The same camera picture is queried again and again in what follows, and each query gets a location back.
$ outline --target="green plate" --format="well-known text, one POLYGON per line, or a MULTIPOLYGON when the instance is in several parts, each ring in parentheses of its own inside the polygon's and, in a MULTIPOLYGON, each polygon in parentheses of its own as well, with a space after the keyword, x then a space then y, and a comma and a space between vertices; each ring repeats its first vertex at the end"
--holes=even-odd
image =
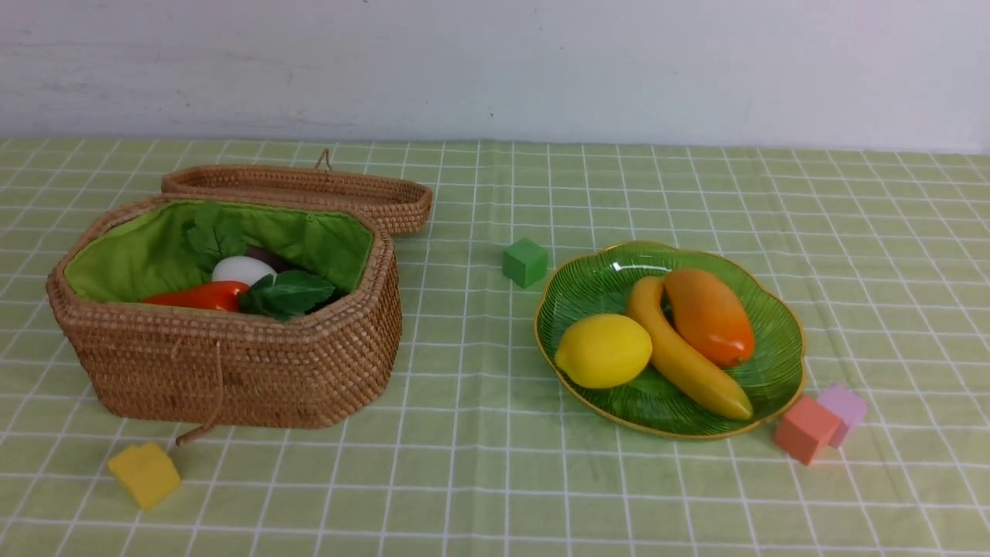
POLYGON ((577 258, 550 277, 534 320, 537 344, 564 387, 592 410, 623 425, 667 437, 717 439, 749 431, 787 410, 801 395, 807 372, 804 333, 794 312, 752 275, 722 257, 686 252, 655 242, 629 242, 577 258), (746 364, 728 370, 749 396, 753 418, 713 414, 684 395, 652 366, 625 385, 590 390, 553 363, 563 332, 596 313, 625 313, 633 284, 692 267, 719 277, 739 297, 755 335, 746 364))

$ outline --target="green fabric lining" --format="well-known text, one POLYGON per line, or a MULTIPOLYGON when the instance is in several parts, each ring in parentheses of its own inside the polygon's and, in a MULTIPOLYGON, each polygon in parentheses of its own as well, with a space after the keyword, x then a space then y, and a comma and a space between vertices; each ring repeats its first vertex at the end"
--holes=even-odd
MULTIPOLYGON (((98 302, 138 302, 210 279, 181 239, 202 201, 171 201, 109 230, 65 268, 75 293, 98 302)), ((241 222, 249 244, 270 250, 345 292, 360 284, 374 236, 350 215, 245 203, 219 203, 241 222)))

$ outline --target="basket handle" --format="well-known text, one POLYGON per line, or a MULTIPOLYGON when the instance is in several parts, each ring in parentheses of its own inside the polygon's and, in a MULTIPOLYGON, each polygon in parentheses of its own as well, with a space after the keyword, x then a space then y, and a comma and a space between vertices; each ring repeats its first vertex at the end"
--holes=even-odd
POLYGON ((224 369, 221 365, 220 360, 220 341, 217 341, 217 403, 213 407, 213 413, 202 425, 186 431, 182 435, 175 438, 175 446, 181 447, 187 443, 191 443, 196 439, 206 435, 207 433, 213 431, 216 426, 217 416, 220 415, 220 409, 224 406, 224 369))
POLYGON ((313 165, 313 170, 319 168, 320 167, 320 163, 323 163, 323 164, 327 165, 327 172, 333 172, 334 171, 334 167, 330 164, 330 150, 329 149, 327 149, 327 148, 324 148, 323 149, 323 152, 320 153, 320 157, 318 159, 316 159, 316 164, 313 165))

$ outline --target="white wall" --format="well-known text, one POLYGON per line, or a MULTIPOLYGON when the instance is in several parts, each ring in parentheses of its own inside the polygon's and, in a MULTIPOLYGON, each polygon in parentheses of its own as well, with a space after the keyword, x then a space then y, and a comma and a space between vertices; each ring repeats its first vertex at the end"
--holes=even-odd
POLYGON ((990 0, 3 0, 0 136, 990 150, 990 0))

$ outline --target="pink block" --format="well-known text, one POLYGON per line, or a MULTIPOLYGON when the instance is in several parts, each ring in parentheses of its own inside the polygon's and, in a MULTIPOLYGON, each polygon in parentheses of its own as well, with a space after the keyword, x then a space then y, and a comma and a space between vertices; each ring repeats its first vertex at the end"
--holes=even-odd
POLYGON ((818 404, 828 408, 842 420, 839 429, 829 441, 829 445, 837 449, 842 445, 849 432, 855 429, 859 422, 866 417, 868 408, 866 400, 838 384, 830 386, 819 394, 818 404))

